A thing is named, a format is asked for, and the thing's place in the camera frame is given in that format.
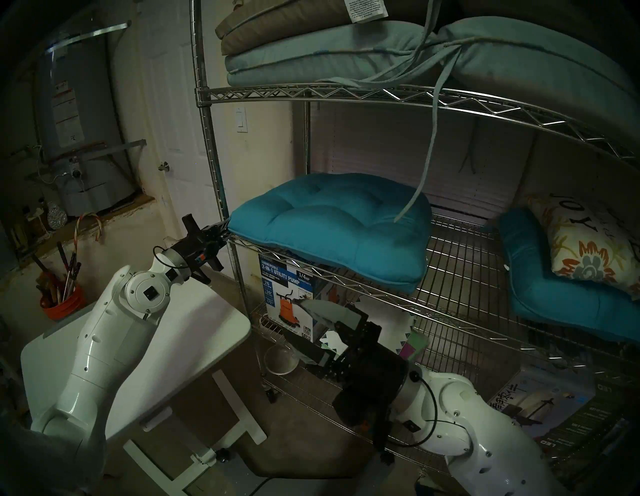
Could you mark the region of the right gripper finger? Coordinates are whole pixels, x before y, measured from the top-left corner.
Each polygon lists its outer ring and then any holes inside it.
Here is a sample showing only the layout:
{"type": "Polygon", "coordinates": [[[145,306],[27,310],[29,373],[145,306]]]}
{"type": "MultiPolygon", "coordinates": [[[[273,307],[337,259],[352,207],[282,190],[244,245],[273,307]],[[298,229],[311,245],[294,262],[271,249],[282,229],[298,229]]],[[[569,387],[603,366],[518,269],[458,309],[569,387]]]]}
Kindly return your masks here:
{"type": "Polygon", "coordinates": [[[298,305],[313,319],[337,333],[361,333],[367,325],[367,316],[355,307],[322,299],[301,299],[298,305]]]}
{"type": "Polygon", "coordinates": [[[335,361],[334,351],[322,348],[298,334],[284,333],[284,338],[292,352],[306,365],[328,367],[335,361]]]}

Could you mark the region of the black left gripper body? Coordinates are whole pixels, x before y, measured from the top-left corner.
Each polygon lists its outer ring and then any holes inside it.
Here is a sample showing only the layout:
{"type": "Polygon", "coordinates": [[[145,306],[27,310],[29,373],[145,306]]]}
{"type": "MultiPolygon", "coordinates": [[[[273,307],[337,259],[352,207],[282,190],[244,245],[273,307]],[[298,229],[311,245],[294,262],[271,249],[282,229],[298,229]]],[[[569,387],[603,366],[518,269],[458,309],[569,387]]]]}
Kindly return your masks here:
{"type": "Polygon", "coordinates": [[[216,243],[213,224],[200,228],[192,214],[183,216],[182,222],[187,235],[175,244],[177,268],[188,271],[188,277],[208,286],[211,279],[203,272],[202,266],[207,264],[213,271],[221,272],[224,266],[218,252],[226,247],[226,243],[216,243]]]}

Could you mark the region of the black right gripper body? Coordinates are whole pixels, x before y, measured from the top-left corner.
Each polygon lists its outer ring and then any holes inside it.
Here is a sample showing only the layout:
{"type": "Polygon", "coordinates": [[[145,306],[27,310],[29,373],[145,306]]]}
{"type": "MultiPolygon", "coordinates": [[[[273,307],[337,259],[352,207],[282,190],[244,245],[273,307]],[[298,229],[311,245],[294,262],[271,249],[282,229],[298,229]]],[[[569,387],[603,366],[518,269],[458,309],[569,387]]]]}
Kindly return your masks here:
{"type": "Polygon", "coordinates": [[[389,423],[389,408],[407,379],[408,362],[379,342],[382,327],[373,322],[350,326],[337,321],[335,332],[346,345],[342,354],[325,350],[322,364],[306,370],[339,385],[331,404],[343,424],[368,423],[376,430],[389,423]]]}

